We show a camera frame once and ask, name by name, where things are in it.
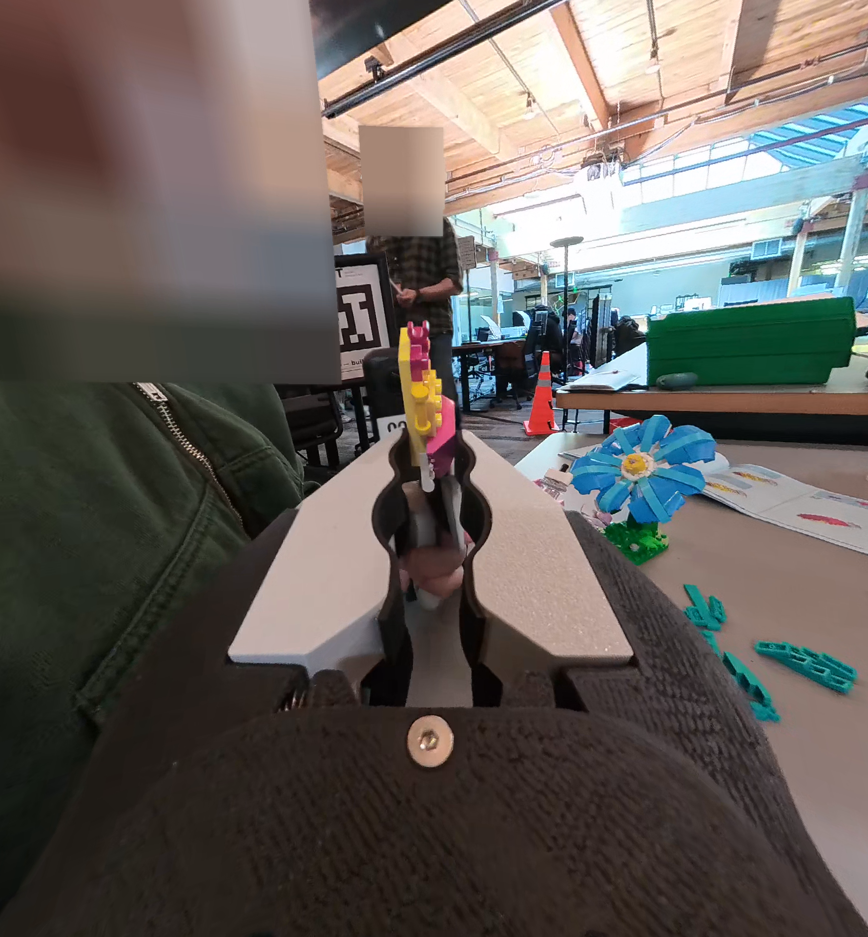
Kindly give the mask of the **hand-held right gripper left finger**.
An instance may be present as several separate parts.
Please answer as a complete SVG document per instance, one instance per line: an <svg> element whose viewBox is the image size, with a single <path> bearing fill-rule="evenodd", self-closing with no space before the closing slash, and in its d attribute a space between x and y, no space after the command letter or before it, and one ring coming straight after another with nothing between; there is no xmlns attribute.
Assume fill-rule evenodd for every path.
<svg viewBox="0 0 868 937"><path fill-rule="evenodd" d="M403 707L413 669L395 547L409 509L407 432L388 436L302 503L229 646L234 663L341 671L373 706Z"/></svg>

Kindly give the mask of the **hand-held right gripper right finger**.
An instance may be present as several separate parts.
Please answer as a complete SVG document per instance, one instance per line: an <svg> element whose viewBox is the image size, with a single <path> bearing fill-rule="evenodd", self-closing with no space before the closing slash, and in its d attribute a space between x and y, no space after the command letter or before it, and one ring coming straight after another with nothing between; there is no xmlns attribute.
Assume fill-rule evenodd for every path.
<svg viewBox="0 0 868 937"><path fill-rule="evenodd" d="M470 431L461 433L464 564L459 633L475 708L526 673L553 690L577 671L617 672L634 651L557 499Z"/></svg>

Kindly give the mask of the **yellow and pink lego assembly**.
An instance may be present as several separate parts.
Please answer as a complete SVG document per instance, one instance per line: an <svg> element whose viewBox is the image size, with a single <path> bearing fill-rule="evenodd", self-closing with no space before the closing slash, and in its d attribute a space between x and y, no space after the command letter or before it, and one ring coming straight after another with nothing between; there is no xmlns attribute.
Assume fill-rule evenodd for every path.
<svg viewBox="0 0 868 937"><path fill-rule="evenodd" d="M397 364L412 464L422 490L431 494L453 472L456 420L455 404L443 394L431 361L428 322L401 329Z"/></svg>

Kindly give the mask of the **blue lego flower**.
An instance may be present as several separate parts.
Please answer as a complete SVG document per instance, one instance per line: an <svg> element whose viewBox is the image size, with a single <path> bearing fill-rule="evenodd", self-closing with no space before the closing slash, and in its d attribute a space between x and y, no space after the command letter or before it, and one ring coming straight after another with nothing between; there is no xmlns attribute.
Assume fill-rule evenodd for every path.
<svg viewBox="0 0 868 937"><path fill-rule="evenodd" d="M594 497L605 539L634 565L660 556L669 545L663 527L686 498L706 486L702 466L716 456L716 441L693 426L674 427L654 415L628 428L615 428L596 449L570 468L571 486Z"/></svg>

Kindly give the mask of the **teal lego piece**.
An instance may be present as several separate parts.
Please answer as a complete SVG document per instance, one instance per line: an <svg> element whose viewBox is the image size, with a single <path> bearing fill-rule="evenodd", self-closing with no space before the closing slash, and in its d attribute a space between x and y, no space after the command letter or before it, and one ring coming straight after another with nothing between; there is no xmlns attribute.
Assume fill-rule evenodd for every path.
<svg viewBox="0 0 868 937"><path fill-rule="evenodd" d="M754 650L759 656L779 662L792 672L835 693L850 693L858 680L858 672L854 667L826 653L792 643L757 641Z"/></svg>
<svg viewBox="0 0 868 937"><path fill-rule="evenodd" d="M707 629L700 629L698 631L708 643L710 649L720 659L724 669L730 674L734 683L743 692L756 719L760 721L779 722L781 717L776 710L768 690L758 677L756 677L737 656L720 649L715 637L715 632Z"/></svg>
<svg viewBox="0 0 868 937"><path fill-rule="evenodd" d="M704 596L694 584L685 584L684 591L689 600L684 614L701 631L721 631L727 615L723 603L715 596Z"/></svg>

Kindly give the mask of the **lego instruction booklet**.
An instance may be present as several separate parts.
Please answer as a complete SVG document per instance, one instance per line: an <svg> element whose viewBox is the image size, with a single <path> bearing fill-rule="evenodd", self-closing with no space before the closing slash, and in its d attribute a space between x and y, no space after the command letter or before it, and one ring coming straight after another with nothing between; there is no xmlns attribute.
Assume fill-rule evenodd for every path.
<svg viewBox="0 0 868 937"><path fill-rule="evenodd" d="M830 492L758 465L731 464L719 453L702 471L705 489L686 503L697 496L708 498L747 517L868 556L868 499ZM569 491L580 495L572 486ZM581 497L591 499L594 517L594 497Z"/></svg>

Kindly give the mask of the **person's left hand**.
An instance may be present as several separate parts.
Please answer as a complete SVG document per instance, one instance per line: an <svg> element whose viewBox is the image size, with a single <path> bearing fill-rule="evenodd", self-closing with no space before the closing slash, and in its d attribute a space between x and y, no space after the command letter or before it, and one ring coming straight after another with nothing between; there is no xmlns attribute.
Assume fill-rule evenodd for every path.
<svg viewBox="0 0 868 937"><path fill-rule="evenodd" d="M439 599L449 597L463 580L466 548L455 545L422 546L410 549L399 558L399 580L403 591L409 585Z"/></svg>

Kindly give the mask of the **black and white marker poster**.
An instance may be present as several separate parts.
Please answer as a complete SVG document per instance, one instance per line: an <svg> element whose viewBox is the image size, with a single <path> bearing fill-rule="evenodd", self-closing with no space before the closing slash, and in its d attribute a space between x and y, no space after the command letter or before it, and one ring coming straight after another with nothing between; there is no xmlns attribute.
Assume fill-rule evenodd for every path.
<svg viewBox="0 0 868 937"><path fill-rule="evenodd" d="M384 254L334 258L341 384L364 378L370 352L393 346L396 323Z"/></svg>

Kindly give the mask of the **black office chair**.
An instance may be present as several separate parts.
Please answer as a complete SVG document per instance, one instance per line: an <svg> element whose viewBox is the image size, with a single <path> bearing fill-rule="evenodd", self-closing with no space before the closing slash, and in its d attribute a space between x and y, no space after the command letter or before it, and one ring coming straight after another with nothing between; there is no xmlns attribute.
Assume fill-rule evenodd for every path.
<svg viewBox="0 0 868 937"><path fill-rule="evenodd" d="M498 405L510 396L518 410L522 400L530 399L530 388L537 381L542 349L533 338L506 341L492 354L495 392L493 403Z"/></svg>

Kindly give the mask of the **orange traffic cone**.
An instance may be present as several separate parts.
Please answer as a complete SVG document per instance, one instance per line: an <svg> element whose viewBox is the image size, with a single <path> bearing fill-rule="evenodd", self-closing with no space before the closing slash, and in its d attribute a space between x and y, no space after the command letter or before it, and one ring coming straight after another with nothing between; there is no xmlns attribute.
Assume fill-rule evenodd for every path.
<svg viewBox="0 0 868 937"><path fill-rule="evenodd" d="M546 437L560 431L555 418L551 377L549 352L545 350L534 389L532 409L529 418L523 423L525 434L530 438Z"/></svg>

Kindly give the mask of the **white papers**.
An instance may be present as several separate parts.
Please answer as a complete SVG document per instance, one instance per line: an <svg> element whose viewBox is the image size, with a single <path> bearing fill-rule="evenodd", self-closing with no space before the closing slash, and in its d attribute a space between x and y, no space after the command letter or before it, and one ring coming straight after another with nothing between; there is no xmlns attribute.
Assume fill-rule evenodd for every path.
<svg viewBox="0 0 868 937"><path fill-rule="evenodd" d="M614 393L647 390L645 375L635 368L598 369L584 377L569 381L562 386L561 392L568 393Z"/></svg>

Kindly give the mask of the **green zip jacket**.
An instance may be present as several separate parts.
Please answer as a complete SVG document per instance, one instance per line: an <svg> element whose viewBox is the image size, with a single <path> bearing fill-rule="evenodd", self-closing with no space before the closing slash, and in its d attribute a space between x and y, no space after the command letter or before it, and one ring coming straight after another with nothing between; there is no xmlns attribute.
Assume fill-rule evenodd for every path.
<svg viewBox="0 0 868 937"><path fill-rule="evenodd" d="M0 914L149 644L309 490L272 384L0 381Z"/></svg>

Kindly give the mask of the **wooden table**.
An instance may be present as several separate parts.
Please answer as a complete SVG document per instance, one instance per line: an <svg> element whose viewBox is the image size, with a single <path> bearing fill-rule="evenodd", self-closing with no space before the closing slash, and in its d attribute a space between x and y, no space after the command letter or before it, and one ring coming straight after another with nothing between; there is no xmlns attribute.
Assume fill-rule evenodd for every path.
<svg viewBox="0 0 868 937"><path fill-rule="evenodd" d="M643 419L667 416L719 439L827 442L868 446L868 361L853 356L834 369L825 384L719 386L684 391L655 388L619 392L558 389L556 404L566 411L603 411Z"/></svg>

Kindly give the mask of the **green plastic case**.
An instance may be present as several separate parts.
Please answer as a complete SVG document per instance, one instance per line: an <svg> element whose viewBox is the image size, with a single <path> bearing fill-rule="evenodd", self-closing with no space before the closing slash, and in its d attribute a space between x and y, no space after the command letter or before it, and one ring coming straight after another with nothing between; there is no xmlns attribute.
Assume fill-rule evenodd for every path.
<svg viewBox="0 0 868 937"><path fill-rule="evenodd" d="M651 322L648 384L695 374L700 387L826 384L848 367L857 332L850 297L804 297Z"/></svg>

